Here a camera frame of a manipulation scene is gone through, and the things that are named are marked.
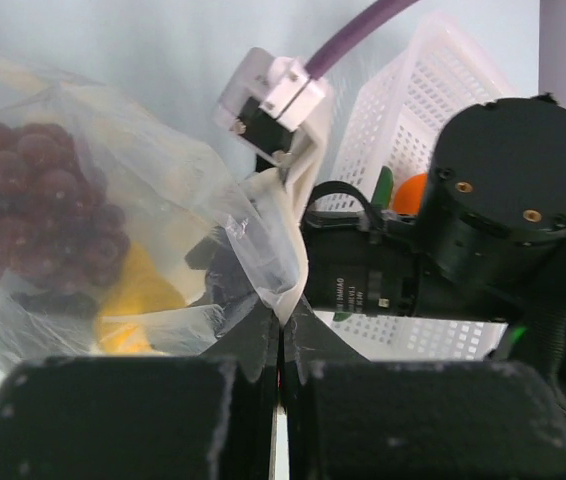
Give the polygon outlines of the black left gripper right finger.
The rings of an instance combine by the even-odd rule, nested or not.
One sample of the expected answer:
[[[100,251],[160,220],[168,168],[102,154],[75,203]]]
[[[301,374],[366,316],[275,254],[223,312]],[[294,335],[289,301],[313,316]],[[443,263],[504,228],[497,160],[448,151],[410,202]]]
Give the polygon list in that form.
[[[524,364],[372,362],[306,302],[282,352],[294,479],[566,479],[566,421]]]

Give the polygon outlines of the orange fake fruit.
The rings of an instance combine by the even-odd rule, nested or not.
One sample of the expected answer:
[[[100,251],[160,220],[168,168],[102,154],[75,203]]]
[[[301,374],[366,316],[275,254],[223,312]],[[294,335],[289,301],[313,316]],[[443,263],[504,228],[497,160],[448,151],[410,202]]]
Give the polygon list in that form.
[[[405,215],[416,215],[420,208],[423,191],[427,182],[425,172],[411,176],[396,190],[391,207]]]

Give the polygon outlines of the yellow fake fruit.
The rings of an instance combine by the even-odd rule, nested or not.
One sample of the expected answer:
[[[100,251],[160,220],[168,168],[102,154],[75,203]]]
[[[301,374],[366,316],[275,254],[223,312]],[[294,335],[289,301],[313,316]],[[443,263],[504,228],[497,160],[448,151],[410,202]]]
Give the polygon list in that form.
[[[133,242],[118,280],[107,291],[93,323],[97,347],[110,355],[154,354],[135,317],[185,307],[184,297],[162,277],[147,251]]]

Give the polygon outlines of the clear zip top bag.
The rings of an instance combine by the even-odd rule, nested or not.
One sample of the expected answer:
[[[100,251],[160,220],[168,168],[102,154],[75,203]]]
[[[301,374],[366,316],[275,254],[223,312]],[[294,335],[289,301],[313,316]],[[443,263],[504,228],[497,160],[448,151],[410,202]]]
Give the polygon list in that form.
[[[307,257],[275,173],[105,85],[0,52],[0,369],[202,353],[258,305],[290,318]]]

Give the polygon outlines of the dark purple fake grapes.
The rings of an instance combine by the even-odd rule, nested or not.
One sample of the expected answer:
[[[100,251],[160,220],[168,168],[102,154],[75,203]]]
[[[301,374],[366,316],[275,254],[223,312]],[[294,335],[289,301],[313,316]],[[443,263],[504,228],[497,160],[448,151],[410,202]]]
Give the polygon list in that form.
[[[106,192],[61,125],[0,122],[0,282],[12,274],[57,294],[113,285],[130,239]]]

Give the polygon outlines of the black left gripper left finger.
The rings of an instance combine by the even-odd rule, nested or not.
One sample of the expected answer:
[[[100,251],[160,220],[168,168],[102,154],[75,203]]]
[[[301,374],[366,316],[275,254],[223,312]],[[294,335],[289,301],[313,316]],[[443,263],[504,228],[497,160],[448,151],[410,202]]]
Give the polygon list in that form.
[[[270,479],[279,323],[195,357],[30,360],[0,384],[0,479]]]

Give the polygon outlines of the green fake vegetable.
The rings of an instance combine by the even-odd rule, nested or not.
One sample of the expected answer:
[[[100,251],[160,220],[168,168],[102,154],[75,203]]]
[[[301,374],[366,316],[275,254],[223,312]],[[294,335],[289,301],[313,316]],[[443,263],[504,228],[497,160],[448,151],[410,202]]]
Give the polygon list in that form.
[[[357,188],[341,182],[339,191],[358,201],[362,210],[346,216],[346,226],[339,231],[335,274],[334,320],[343,322],[355,314],[387,315],[391,293],[387,282],[390,250],[384,244],[382,211],[388,206],[393,189],[393,175],[383,167],[372,199]]]

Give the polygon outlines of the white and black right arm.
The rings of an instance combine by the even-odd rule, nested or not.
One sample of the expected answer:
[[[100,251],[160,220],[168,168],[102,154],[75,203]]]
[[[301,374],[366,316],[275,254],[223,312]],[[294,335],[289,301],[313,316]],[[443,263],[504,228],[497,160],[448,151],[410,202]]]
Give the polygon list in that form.
[[[492,360],[523,362],[566,415],[566,108],[550,94],[501,98],[455,114],[439,133],[412,213],[327,181],[304,210],[313,308],[502,323]]]

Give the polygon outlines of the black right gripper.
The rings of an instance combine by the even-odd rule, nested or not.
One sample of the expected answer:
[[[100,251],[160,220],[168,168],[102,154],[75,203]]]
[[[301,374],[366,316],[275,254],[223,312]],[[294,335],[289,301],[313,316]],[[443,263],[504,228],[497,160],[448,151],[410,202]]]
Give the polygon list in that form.
[[[412,219],[380,210],[344,182],[325,182],[312,196],[332,193],[360,210],[296,216],[275,179],[226,194],[217,226],[185,256],[203,274],[203,299],[230,318],[261,303],[288,320],[302,301],[345,314],[442,317],[443,278],[413,245]]]

